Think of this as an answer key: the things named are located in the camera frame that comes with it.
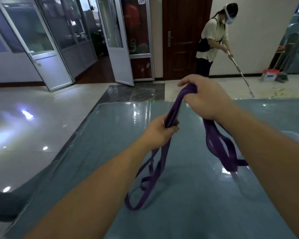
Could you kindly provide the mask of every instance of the short-sleeve shirt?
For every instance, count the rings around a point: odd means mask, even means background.
[[[216,42],[220,41],[221,39],[223,41],[228,40],[228,25],[225,26],[224,30],[224,24],[221,23],[219,24],[219,15],[217,14],[215,18],[212,18],[209,20],[204,29],[203,32],[201,33],[201,38],[207,38],[207,39],[213,39]],[[215,60],[216,55],[217,55],[218,49],[210,49],[207,52],[198,52],[196,53],[196,58],[199,59],[206,59],[209,62],[212,62]]]

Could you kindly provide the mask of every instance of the black bag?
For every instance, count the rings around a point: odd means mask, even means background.
[[[207,38],[204,38],[204,39],[200,39],[200,41],[198,42],[197,46],[196,46],[196,51],[198,52],[207,52],[209,51],[210,49],[213,49],[210,47],[210,45],[208,44],[208,40]]]

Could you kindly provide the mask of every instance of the purple ribbon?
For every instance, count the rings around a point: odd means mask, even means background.
[[[183,88],[180,93],[178,94],[175,103],[173,104],[170,112],[168,113],[166,119],[165,119],[165,127],[169,128],[173,125],[176,125],[177,116],[179,113],[179,108],[182,103],[182,100],[185,95],[189,93],[197,93],[197,87],[194,84],[188,84],[185,88]],[[204,126],[206,129],[206,145],[208,150],[216,157],[219,158],[220,162],[224,166],[224,168],[228,172],[237,172],[238,166],[248,166],[248,163],[246,160],[240,160],[237,159],[236,150],[233,142],[228,138],[222,135],[217,127],[214,121],[203,119]],[[223,144],[221,142],[225,143],[227,147],[226,152],[225,148],[223,147]],[[152,150],[152,156],[141,166],[138,173],[136,174],[136,177],[145,169],[145,167],[149,166],[149,176],[146,176],[142,178],[140,188],[144,191],[143,196],[141,197],[140,201],[135,207],[131,206],[131,203],[129,201],[129,195],[127,193],[124,202],[128,209],[130,210],[138,210],[140,209],[145,201],[147,200],[148,196],[150,195],[152,189],[154,188],[158,178],[161,176],[162,172],[165,168],[166,163],[166,157],[168,154],[168,149],[171,144],[171,138],[168,140],[168,142],[161,148],[161,159],[156,165],[156,168],[154,170],[153,163],[154,163],[154,156],[157,154],[159,149]]]

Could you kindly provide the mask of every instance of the woman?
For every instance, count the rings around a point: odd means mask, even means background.
[[[206,23],[197,45],[196,74],[209,77],[210,67],[216,58],[218,49],[233,56],[229,46],[227,26],[234,22],[237,13],[237,3],[226,4]]]

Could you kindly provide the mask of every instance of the wooden door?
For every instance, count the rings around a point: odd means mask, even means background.
[[[178,80],[195,73],[196,45],[209,20],[212,2],[163,0],[164,80]]]

